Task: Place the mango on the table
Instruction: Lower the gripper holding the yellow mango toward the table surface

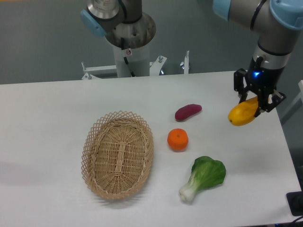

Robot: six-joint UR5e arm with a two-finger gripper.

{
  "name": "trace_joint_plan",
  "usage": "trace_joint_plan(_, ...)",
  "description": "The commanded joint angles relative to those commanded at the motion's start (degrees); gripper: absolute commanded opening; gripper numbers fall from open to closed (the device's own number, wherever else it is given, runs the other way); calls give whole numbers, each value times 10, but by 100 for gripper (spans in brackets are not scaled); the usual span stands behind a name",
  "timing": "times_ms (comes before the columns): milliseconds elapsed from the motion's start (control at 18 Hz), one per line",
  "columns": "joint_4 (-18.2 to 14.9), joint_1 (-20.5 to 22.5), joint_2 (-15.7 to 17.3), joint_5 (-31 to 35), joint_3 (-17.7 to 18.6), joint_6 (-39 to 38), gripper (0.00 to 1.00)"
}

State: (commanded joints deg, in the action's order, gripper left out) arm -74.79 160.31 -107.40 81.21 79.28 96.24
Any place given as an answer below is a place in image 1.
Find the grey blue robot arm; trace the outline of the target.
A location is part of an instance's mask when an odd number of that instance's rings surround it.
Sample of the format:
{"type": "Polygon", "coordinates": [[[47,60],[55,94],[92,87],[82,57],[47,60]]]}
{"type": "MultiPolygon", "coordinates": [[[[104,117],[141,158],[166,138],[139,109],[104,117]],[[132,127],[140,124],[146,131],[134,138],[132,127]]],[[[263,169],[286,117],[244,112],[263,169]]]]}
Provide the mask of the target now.
{"type": "MultiPolygon", "coordinates": [[[[234,90],[240,104],[247,94],[257,96],[254,117],[270,112],[284,99],[276,85],[303,28],[303,3],[300,0],[215,0],[213,11],[227,21],[248,27],[259,34],[248,70],[234,73],[234,90]]],[[[142,11],[140,0],[89,0],[80,13],[86,28],[115,46],[117,73],[138,77],[136,66],[149,67],[147,61],[132,60],[134,51],[146,46],[155,36],[153,19],[142,11]]]]}

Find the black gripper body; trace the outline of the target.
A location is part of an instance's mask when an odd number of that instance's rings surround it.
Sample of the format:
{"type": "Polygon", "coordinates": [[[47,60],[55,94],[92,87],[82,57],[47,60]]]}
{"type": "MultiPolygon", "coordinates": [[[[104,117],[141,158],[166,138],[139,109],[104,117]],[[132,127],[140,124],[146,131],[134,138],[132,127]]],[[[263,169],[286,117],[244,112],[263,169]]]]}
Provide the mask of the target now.
{"type": "Polygon", "coordinates": [[[268,69],[261,66],[264,62],[264,60],[251,59],[246,74],[246,83],[249,90],[255,94],[262,91],[271,95],[276,90],[277,82],[284,71],[284,67],[279,69],[268,69]]]}

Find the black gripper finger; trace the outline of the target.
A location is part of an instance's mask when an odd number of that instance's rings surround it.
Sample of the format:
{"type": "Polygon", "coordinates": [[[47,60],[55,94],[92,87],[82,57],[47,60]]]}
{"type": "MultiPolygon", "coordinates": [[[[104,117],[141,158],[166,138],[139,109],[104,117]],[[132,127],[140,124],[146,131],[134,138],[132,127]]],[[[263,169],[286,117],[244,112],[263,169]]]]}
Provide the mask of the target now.
{"type": "Polygon", "coordinates": [[[271,112],[281,102],[286,99],[286,95],[271,88],[260,88],[257,92],[258,107],[254,117],[258,117],[263,112],[271,112]]]}
{"type": "Polygon", "coordinates": [[[238,92],[240,102],[246,101],[248,93],[251,91],[248,72],[242,68],[235,71],[233,75],[233,85],[234,91],[238,92]]]}

